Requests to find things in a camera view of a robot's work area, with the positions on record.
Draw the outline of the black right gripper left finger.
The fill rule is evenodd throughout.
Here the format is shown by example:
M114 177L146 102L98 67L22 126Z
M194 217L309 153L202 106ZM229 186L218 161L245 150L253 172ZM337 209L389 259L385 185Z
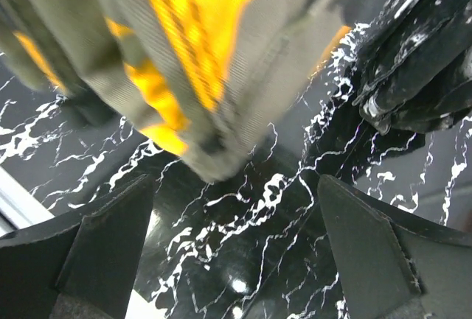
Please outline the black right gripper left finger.
M153 208L141 175L1 237L2 318L124 318Z

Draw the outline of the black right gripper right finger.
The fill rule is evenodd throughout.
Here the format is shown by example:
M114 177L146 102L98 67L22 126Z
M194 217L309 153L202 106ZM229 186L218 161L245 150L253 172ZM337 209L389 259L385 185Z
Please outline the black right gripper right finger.
M471 317L471 234L331 175L317 195L351 318Z

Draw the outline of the camouflage olive yellow trousers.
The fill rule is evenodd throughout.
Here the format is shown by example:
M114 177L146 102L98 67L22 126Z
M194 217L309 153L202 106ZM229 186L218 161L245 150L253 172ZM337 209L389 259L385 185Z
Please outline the camouflage olive yellow trousers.
M339 0L1 0L1 50L82 119L124 116L201 179L230 178L347 28Z

